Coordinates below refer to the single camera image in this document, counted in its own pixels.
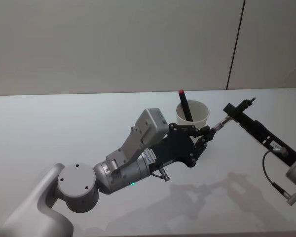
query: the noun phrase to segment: white paper cup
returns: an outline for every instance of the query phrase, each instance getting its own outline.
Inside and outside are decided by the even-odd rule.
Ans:
[[[193,122],[187,121],[184,116],[184,112],[181,103],[178,104],[176,109],[177,124],[178,125],[194,125],[196,128],[201,129],[206,126],[206,120],[209,116],[209,110],[206,105],[196,100],[187,101],[189,110],[193,118]],[[193,142],[197,141],[197,138],[191,137]]]

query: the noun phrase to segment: black pen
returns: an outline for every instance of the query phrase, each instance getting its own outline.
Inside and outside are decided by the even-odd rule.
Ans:
[[[184,90],[179,90],[179,97],[181,100],[181,106],[182,106],[186,121],[193,122],[191,111],[189,110],[189,106],[188,106],[188,103],[187,103],[187,100],[186,100],[186,97],[184,94]]]

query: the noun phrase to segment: label sticker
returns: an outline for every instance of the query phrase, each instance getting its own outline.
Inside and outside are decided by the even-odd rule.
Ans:
[[[281,149],[282,146],[280,146],[280,144],[278,144],[277,142],[272,141],[270,143],[270,146],[273,147],[274,149]]]
[[[143,157],[145,159],[145,161],[147,162],[147,164],[152,164],[155,163],[155,160],[157,159],[156,155],[154,154],[152,149],[144,149],[143,151]]]

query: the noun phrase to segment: gray robotic arm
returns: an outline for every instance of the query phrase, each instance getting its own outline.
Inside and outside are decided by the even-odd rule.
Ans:
[[[124,144],[94,167],[76,163],[54,165],[0,228],[0,237],[69,237],[72,223],[52,210],[55,201],[83,213],[97,203],[99,191],[111,194],[150,175],[144,150],[159,143],[169,125],[159,109],[143,111]]]

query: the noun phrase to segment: white table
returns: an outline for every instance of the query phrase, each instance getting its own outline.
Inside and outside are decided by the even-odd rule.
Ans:
[[[246,111],[296,150],[296,89],[187,92],[205,103],[214,125],[230,102],[257,97]],[[103,161],[126,139],[145,108],[159,107],[175,122],[176,92],[0,97],[0,224],[56,162]],[[229,123],[194,168],[166,167],[169,182],[149,177],[112,195],[100,194],[94,209],[73,213],[63,201],[54,209],[75,227],[75,236],[199,234],[296,230],[290,207],[263,175],[265,148],[235,122]],[[266,160],[269,176],[289,193],[288,167]]]

